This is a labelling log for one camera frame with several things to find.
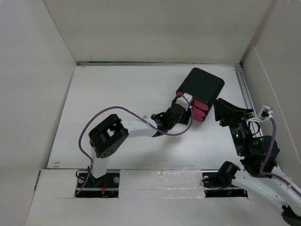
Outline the pink drawer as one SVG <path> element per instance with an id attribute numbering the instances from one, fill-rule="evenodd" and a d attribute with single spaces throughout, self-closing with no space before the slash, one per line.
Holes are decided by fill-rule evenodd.
<path id="1" fill-rule="evenodd" d="M 177 97 L 185 96 L 188 98 L 188 101 L 190 102 L 190 105 L 192 106 L 192 111 L 193 111 L 193 119 L 197 120 L 199 122 L 203 122 L 208 113 L 209 113 L 209 106 L 205 104 L 204 102 L 198 100 L 194 96 L 183 93 L 181 91 L 176 92 Z"/>

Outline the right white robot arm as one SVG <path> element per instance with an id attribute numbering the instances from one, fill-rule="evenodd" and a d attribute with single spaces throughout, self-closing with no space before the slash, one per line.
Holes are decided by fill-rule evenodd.
<path id="1" fill-rule="evenodd" d="M 282 171 L 276 158 L 280 152 L 273 110 L 262 106 L 254 116 L 253 109 L 237 107 L 222 98 L 214 102 L 215 120 L 229 127 L 236 153 L 241 157 L 243 170 L 226 161 L 218 170 L 219 183 L 238 186 L 271 204 L 290 226 L 301 224 L 301 189 Z M 272 135 L 255 137 L 249 125 L 270 121 Z"/>

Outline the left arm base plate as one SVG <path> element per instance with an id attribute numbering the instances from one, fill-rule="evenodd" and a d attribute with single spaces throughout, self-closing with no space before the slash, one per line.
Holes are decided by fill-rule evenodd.
<path id="1" fill-rule="evenodd" d="M 104 176 L 94 178 L 88 175 L 87 170 L 77 170 L 77 185 L 74 196 L 77 198 L 118 198 L 119 197 L 119 170 L 109 170 Z"/>

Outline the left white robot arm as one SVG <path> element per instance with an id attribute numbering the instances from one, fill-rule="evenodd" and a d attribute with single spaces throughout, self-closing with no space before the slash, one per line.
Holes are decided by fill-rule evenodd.
<path id="1" fill-rule="evenodd" d="M 174 100 L 166 112 L 154 114 L 149 119 L 143 119 L 132 111 L 113 106 L 97 113 L 86 125 L 86 128 L 100 114 L 111 110 L 120 109 L 135 116 L 137 120 L 123 120 L 116 114 L 111 114 L 90 130 L 88 136 L 90 145 L 94 150 L 92 166 L 88 176 L 93 186 L 101 186 L 107 173 L 107 159 L 113 155 L 127 138 L 132 137 L 159 137 L 179 136 L 192 125 L 192 98 L 184 95 Z"/>

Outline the black drawer organizer box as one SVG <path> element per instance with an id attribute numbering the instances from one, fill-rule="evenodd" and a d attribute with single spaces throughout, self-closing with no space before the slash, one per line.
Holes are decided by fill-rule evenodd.
<path id="1" fill-rule="evenodd" d="M 195 67 L 184 79 L 177 91 L 194 96 L 211 109 L 224 85 L 223 79 Z"/>

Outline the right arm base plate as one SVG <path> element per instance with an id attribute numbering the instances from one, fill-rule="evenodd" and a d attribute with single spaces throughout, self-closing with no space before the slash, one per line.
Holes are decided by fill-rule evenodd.
<path id="1" fill-rule="evenodd" d="M 218 178 L 218 170 L 203 170 L 200 185 L 204 188 L 206 198 L 248 197 L 246 190 Z"/>

